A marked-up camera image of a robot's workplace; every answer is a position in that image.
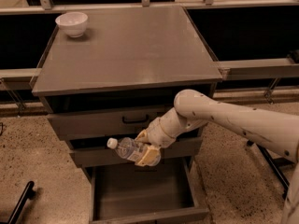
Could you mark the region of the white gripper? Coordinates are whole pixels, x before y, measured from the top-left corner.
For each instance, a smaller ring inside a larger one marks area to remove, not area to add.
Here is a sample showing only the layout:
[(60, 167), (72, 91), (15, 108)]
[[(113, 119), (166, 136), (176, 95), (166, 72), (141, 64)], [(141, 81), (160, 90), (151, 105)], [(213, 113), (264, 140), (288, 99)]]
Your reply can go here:
[(146, 130), (136, 137), (136, 142), (150, 143), (146, 145), (142, 157), (135, 162), (136, 166), (156, 166), (161, 160), (158, 147), (169, 147), (183, 133), (184, 118), (172, 108), (161, 117), (152, 121)]

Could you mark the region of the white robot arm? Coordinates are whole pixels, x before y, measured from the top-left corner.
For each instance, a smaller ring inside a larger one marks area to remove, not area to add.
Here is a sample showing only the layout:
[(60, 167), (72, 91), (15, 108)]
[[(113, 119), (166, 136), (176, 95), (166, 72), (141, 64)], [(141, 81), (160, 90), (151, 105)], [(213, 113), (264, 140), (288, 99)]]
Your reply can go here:
[(167, 148), (181, 134), (209, 121), (299, 162), (298, 116), (218, 102), (195, 90), (180, 91), (174, 107), (152, 121), (136, 140), (156, 149)]

